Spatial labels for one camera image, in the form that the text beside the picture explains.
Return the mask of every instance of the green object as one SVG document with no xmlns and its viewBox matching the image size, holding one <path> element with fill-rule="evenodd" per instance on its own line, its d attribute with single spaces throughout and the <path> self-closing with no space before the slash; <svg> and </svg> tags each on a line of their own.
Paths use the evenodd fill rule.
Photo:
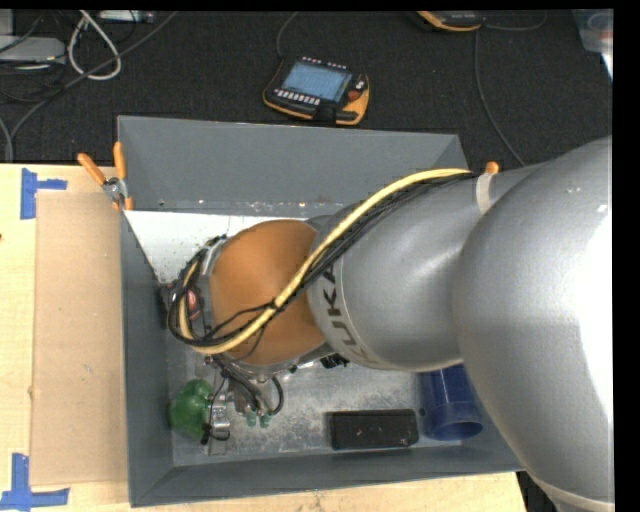
<svg viewBox="0 0 640 512">
<path fill-rule="evenodd" d="M 209 422 L 209 396 L 211 385 L 202 379 L 193 379 L 185 384 L 178 396 L 169 405 L 171 428 L 202 438 L 203 425 Z"/>
<path fill-rule="evenodd" d="M 257 420 L 257 414 L 256 411 L 251 411 L 247 413 L 247 425 L 249 425 L 250 427 L 255 427 L 256 426 L 256 420 Z"/>
<path fill-rule="evenodd" d="M 260 426 L 262 428 L 267 428 L 271 423 L 271 414 L 265 414 L 264 416 L 260 416 Z"/>
</svg>

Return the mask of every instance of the handheld controller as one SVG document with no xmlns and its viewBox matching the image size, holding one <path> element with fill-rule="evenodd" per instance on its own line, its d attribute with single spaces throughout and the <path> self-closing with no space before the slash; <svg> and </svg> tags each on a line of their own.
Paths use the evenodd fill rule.
<svg viewBox="0 0 640 512">
<path fill-rule="evenodd" d="M 306 120 L 358 124 L 369 103 L 369 80 L 344 64 L 285 57 L 262 94 L 269 107 Z"/>
</svg>

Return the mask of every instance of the gray tray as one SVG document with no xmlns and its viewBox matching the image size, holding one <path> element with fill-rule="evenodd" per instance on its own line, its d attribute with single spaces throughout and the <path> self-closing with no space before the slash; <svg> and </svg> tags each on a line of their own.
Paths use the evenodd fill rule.
<svg viewBox="0 0 640 512">
<path fill-rule="evenodd" d="M 136 211 L 151 219 L 177 213 L 308 218 L 335 213 L 420 169 L 466 168 L 458 138 L 449 134 L 124 116 L 118 137 Z M 356 365 L 315 364 L 283 378 L 285 408 L 268 428 L 250 428 L 231 410 L 231 439 L 220 453 L 204 454 L 197 442 L 169 428 L 167 406 L 190 378 L 213 375 L 201 356 L 163 329 L 155 292 L 206 238 L 206 222 L 180 232 L 166 223 L 164 242 L 151 236 L 157 225 L 121 220 L 133 506 L 520 469 L 480 402 L 484 429 L 463 442 L 421 436 L 409 448 L 334 452 L 327 412 L 420 411 L 415 374 Z M 418 421 L 422 427 L 419 414 Z"/>
</svg>

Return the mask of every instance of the blue cup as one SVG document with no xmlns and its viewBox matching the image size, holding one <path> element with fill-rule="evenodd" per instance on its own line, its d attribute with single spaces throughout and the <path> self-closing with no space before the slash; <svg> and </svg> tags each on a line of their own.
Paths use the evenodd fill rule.
<svg viewBox="0 0 640 512">
<path fill-rule="evenodd" d="M 419 375 L 425 409 L 424 433 L 438 441 L 460 441 L 482 431 L 482 418 L 462 364 Z"/>
</svg>

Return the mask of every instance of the black carpet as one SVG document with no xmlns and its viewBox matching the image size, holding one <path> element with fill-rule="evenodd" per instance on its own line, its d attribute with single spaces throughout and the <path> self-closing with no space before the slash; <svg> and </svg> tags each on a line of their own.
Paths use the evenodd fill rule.
<svg viewBox="0 0 640 512">
<path fill-rule="evenodd" d="M 40 11 L 15 13 L 21 35 Z M 544 162 L 612 133 L 612 80 L 600 55 L 582 46 L 570 10 L 479 13 L 480 30 L 452 33 L 427 30 L 413 12 L 304 11 L 286 25 L 280 49 L 366 72 L 371 100 L 358 129 L 457 134 L 473 171 L 489 160 L 503 169 Z M 105 30 L 125 51 L 170 12 L 156 14 L 154 24 Z M 80 80 L 70 66 L 20 76 L 5 66 L 0 119 L 11 132 L 11 161 L 75 163 L 87 152 L 99 165 L 112 165 L 121 114 L 305 124 L 261 97 L 291 14 L 181 11 L 128 53 L 108 81 Z M 67 42 L 79 20 L 78 11 L 49 11 L 33 34 Z M 90 70 L 112 54 L 89 30 L 75 55 Z M 533 488 L 527 479 L 525 496 Z M 552 510 L 539 497 L 528 501 L 532 511 Z"/>
</svg>

